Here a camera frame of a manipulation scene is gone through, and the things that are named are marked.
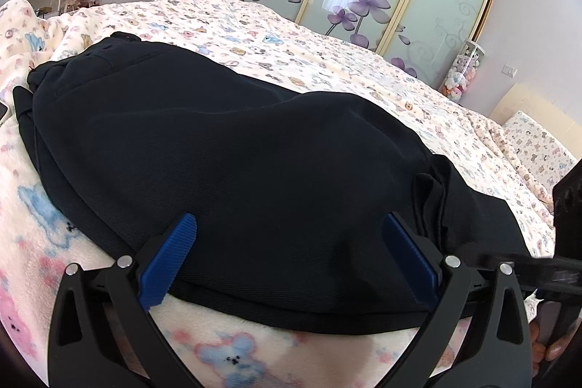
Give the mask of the black pants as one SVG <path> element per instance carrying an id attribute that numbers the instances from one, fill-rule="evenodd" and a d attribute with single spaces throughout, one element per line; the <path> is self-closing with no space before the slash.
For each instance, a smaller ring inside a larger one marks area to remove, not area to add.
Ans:
<path id="1" fill-rule="evenodd" d="M 390 214 L 446 255 L 529 253 L 505 201 L 351 93 L 292 92 L 117 32 L 13 96 L 44 191 L 76 228 L 119 257 L 193 215 L 171 294 L 255 323 L 419 326 L 431 304 L 399 268 Z"/>

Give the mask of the bear print pillow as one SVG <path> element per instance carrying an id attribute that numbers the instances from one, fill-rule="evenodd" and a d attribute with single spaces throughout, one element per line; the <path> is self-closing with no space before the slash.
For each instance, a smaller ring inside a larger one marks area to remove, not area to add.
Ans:
<path id="1" fill-rule="evenodd" d="M 522 165 L 543 185 L 549 196 L 553 196 L 553 187 L 576 166 L 577 158 L 552 133 L 521 110 L 502 128 Z"/>

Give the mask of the fleece bear print blanket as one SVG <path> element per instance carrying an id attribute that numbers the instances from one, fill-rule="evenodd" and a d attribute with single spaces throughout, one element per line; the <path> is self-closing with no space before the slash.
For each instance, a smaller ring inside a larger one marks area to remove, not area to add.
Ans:
<path id="1" fill-rule="evenodd" d="M 48 20 L 1 9 L 1 99 L 54 60 Z M 108 257 L 53 207 L 19 134 L 1 124 L 1 323 L 52 387 L 372 387 L 413 338 L 274 329 L 172 296 L 145 311 L 136 259 Z"/>

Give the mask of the beige headboard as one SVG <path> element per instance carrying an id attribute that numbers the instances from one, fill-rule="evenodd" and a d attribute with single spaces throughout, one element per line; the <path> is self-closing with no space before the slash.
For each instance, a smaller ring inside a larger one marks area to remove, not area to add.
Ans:
<path id="1" fill-rule="evenodd" d="M 552 133 L 574 157 L 581 158 L 581 123 L 522 84 L 515 84 L 505 93 L 489 118 L 503 125 L 519 110 Z"/>

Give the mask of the plush toy tube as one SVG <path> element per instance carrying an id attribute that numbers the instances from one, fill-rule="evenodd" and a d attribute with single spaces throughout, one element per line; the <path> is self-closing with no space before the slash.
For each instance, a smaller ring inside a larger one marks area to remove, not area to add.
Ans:
<path id="1" fill-rule="evenodd" d="M 474 41 L 466 40 L 445 75 L 439 92 L 454 103 L 459 103 L 477 75 L 483 57 L 485 57 L 483 49 Z"/>

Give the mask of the black smartphone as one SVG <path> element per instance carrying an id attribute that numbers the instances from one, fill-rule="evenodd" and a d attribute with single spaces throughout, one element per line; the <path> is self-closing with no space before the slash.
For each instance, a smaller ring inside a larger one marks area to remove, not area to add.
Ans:
<path id="1" fill-rule="evenodd" d="M 4 124 L 10 115 L 10 108 L 4 103 L 0 103 L 0 124 Z"/>

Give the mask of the floral bed sheet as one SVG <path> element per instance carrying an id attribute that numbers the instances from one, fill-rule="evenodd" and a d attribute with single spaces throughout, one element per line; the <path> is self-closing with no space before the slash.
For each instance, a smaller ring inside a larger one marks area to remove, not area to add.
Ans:
<path id="1" fill-rule="evenodd" d="M 519 162 L 500 125 L 445 99 L 380 55 L 300 27 L 261 4 L 238 0 L 156 0 L 108 4 L 47 22 L 54 60 L 113 32 L 190 49 L 234 71 L 295 92 L 351 92 L 385 108 L 446 156 L 475 190 L 503 199 L 531 254 L 553 256 L 553 201 Z"/>

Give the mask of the wall socket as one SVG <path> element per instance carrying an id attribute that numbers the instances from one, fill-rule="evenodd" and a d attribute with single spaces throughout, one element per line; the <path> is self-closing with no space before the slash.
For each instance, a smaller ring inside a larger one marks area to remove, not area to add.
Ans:
<path id="1" fill-rule="evenodd" d="M 502 74 L 509 77 L 509 78 L 515 78 L 518 72 L 518 69 L 516 67 L 510 66 L 510 65 L 504 65 L 502 67 L 501 70 Z"/>

